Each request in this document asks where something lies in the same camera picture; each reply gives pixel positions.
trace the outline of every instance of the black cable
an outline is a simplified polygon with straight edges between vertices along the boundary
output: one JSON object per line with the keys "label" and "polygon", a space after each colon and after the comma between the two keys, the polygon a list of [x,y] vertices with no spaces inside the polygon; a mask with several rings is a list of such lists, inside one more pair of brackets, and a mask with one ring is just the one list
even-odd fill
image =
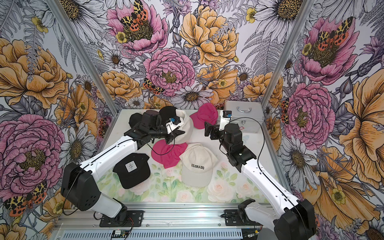
{"label": "black cable", "polygon": [[[249,117],[241,117],[241,118],[237,118],[237,119],[233,119],[233,120],[230,120],[229,122],[232,122],[232,121],[235,121],[235,120],[239,120],[239,119],[242,119],[242,118],[249,118]],[[260,169],[260,171],[262,172],[262,174],[275,186],[275,188],[277,188],[277,190],[279,190],[282,194],[283,194],[283,196],[292,204],[292,206],[296,209],[296,211],[297,211],[297,213],[299,214],[299,216],[300,216],[300,218],[301,218],[301,221],[303,222],[303,224],[304,224],[304,220],[303,220],[303,217],[301,216],[301,214],[300,214],[300,212],[299,212],[299,210],[296,208],[296,206],[289,200],[289,198],[285,195],[285,193],[283,192],[283,191],[281,191],[280,190],[280,188],[278,188],[274,183],[273,183],[273,181],[262,171],[262,169],[260,168],[260,164],[259,164],[259,159],[260,159],[260,155],[261,155],[261,153],[262,153],[262,151],[263,151],[263,148],[264,148],[264,144],[265,144],[265,135],[264,135],[264,131],[263,131],[263,127],[262,127],[262,125],[258,122],[258,121],[256,121],[255,119],[253,119],[253,118],[249,118],[249,119],[252,119],[252,120],[254,120],[255,122],[257,122],[259,125],[260,125],[260,129],[261,129],[261,131],[262,131],[262,133],[263,133],[263,146],[262,146],[262,149],[260,150],[260,153],[259,153],[259,156],[257,157],[257,159],[256,159],[256,161],[257,161],[257,166],[258,166],[258,168]]]}

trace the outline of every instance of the white baseball cap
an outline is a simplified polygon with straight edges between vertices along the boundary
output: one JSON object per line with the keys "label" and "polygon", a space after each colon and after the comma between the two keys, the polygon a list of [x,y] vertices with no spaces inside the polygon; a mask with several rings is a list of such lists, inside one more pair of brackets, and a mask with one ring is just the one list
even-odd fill
{"label": "white baseball cap", "polygon": [[183,162],[183,183],[192,187],[205,187],[211,182],[213,167],[218,162],[211,150],[200,143],[192,143],[180,155],[180,159]]}
{"label": "white baseball cap", "polygon": [[193,131],[193,121],[184,110],[176,109],[176,116],[184,120],[184,124],[178,129],[184,131],[185,133],[175,137],[175,144],[182,144],[188,142],[188,140],[191,138]]}

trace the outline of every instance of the floral wall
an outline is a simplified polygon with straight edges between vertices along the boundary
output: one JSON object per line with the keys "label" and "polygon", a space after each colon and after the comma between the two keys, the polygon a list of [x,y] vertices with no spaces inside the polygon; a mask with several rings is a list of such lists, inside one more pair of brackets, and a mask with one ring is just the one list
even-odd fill
{"label": "floral wall", "polygon": [[302,0],[60,2],[121,108],[222,109],[260,101]]}
{"label": "floral wall", "polygon": [[267,128],[293,193],[314,206],[317,239],[384,239],[384,1],[320,0],[311,12]]}
{"label": "floral wall", "polygon": [[65,165],[94,155],[111,120],[46,3],[0,1],[1,238],[50,238],[72,207]]}

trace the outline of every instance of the ventilation grille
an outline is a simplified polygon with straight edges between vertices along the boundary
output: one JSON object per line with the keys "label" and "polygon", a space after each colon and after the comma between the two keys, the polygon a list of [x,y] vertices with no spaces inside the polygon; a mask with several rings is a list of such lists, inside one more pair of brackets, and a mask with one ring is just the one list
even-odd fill
{"label": "ventilation grille", "polygon": [[[113,230],[65,230],[60,240],[111,240]],[[132,240],[221,240],[242,239],[241,229],[134,229],[127,239]],[[125,236],[112,238],[112,240],[123,240]]]}

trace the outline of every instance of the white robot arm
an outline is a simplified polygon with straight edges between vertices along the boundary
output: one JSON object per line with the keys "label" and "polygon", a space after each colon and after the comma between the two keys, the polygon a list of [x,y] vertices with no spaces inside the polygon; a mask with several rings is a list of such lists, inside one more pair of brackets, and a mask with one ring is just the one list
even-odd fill
{"label": "white robot arm", "polygon": [[[158,112],[147,111],[142,121],[112,146],[79,165],[67,165],[61,194],[81,211],[91,209],[124,221],[126,207],[116,199],[101,193],[96,182],[109,169],[152,138],[165,138],[170,143],[176,136],[184,133],[178,130],[183,119],[172,118],[166,126],[160,126],[158,118]],[[237,124],[228,123],[225,129],[220,131],[219,125],[206,123],[205,135],[210,135],[211,139],[219,139],[227,150],[229,162],[255,183],[274,209],[249,199],[239,205],[238,213],[242,216],[242,221],[258,222],[274,230],[279,240],[308,239],[315,234],[313,206],[307,200],[299,201],[263,168],[256,156],[243,146],[242,134]]]}

